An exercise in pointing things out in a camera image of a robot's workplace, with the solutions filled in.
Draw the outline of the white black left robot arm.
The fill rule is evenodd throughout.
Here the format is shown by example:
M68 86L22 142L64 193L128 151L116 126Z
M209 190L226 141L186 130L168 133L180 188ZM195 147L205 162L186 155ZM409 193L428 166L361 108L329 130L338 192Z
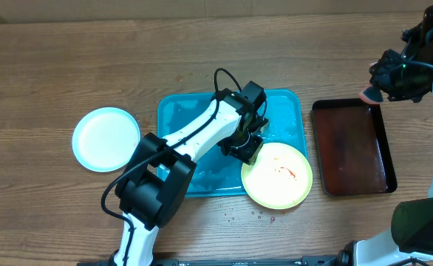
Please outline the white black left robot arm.
M145 135L124 172L104 191L103 211L124 222L121 244L108 265L150 265L157 232L181 206L199 159L214 146L245 164L255 163L268 124L259 115L264 89L249 82L233 92L216 89L208 108L165 137Z

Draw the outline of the light blue plate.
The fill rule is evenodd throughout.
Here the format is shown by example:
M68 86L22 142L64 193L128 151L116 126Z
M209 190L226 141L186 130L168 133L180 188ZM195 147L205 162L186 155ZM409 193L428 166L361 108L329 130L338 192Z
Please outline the light blue plate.
M84 168L110 172L128 163L139 142L140 128L132 115L103 107L78 122L72 134L72 152Z

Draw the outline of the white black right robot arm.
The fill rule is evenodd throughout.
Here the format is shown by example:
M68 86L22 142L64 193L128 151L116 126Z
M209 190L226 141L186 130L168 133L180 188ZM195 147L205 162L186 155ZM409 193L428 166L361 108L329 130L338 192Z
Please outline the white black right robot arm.
M370 85L360 93L367 103L411 100L433 94L433 5L423 20L404 30L406 46L400 53L386 50L369 68ZM425 199L399 203L391 225L378 235L353 241L341 250L334 265L427 265L433 260L433 178Z

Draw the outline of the yellow plate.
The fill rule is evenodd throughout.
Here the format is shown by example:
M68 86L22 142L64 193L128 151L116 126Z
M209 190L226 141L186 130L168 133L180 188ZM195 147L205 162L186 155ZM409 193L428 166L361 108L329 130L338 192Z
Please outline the yellow plate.
M307 158L284 143L264 144L253 165L242 165L241 178L254 202L275 210L303 202L313 184Z

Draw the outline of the pink green round sponge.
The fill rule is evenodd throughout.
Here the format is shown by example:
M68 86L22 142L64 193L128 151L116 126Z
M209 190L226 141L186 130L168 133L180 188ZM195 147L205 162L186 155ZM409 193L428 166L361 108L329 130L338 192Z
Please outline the pink green round sponge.
M372 84L368 85L364 90L358 93L358 97L365 103L370 105L378 105L383 102L381 90L374 87Z

